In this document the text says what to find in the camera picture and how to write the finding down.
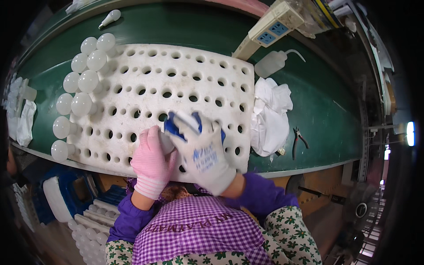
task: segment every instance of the worker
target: worker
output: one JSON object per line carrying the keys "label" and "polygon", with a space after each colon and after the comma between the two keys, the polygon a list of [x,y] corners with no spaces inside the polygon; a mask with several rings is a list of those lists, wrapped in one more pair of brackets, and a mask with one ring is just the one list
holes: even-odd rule
{"label": "worker", "polygon": [[[296,197],[272,180],[237,172],[224,157],[219,124],[194,116],[198,133],[171,117],[176,149],[166,156],[158,126],[141,132],[131,160],[137,183],[118,206],[107,265],[321,264]],[[194,195],[167,187],[178,155],[198,185]]]}

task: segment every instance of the purple sleeve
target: purple sleeve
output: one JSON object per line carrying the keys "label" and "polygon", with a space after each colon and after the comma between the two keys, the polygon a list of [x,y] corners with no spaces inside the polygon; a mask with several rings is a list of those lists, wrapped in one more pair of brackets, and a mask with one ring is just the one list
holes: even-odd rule
{"label": "purple sleeve", "polygon": [[118,205],[121,213],[109,230],[109,241],[126,240],[134,243],[141,230],[152,220],[153,207],[148,211],[136,208],[131,202],[132,193],[128,194]]}
{"label": "purple sleeve", "polygon": [[294,194],[285,195],[283,187],[276,187],[270,179],[255,173],[244,174],[246,187],[238,199],[227,199],[231,206],[241,205],[249,210],[261,225],[266,216],[284,206],[297,206],[297,198]]}

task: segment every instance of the pink glove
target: pink glove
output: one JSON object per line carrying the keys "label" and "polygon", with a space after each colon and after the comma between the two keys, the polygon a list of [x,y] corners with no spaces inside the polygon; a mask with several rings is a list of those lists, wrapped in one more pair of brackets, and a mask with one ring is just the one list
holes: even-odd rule
{"label": "pink glove", "polygon": [[153,126],[140,134],[140,145],[135,150],[131,166],[137,174],[134,189],[144,196],[157,200],[169,182],[178,152],[173,150],[164,156],[159,141],[159,126]]}

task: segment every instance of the purple checkered apron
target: purple checkered apron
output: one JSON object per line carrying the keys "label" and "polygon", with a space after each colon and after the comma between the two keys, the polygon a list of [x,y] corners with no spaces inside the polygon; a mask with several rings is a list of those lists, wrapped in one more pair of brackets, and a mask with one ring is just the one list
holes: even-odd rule
{"label": "purple checkered apron", "polygon": [[244,252],[251,264],[271,264],[255,221],[213,196],[164,205],[135,239],[132,264],[167,261],[183,254]]}

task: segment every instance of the white foam block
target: white foam block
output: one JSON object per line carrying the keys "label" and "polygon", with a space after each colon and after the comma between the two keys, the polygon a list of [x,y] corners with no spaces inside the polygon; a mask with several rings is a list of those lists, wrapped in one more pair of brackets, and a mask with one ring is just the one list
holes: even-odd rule
{"label": "white foam block", "polygon": [[[99,74],[103,91],[89,94],[98,111],[70,116],[70,121],[83,129],[67,138],[76,148],[72,160],[134,176],[128,158],[139,145],[141,131],[153,125],[163,129],[159,116],[169,111],[198,111],[221,124],[228,162],[242,173],[247,171],[254,101],[252,64],[172,45],[130,44],[117,49],[118,54],[108,58],[110,71]],[[168,98],[163,96],[167,92],[171,93]],[[132,134],[137,136],[135,142]],[[181,158],[177,163],[171,180],[193,182],[179,171]]]}

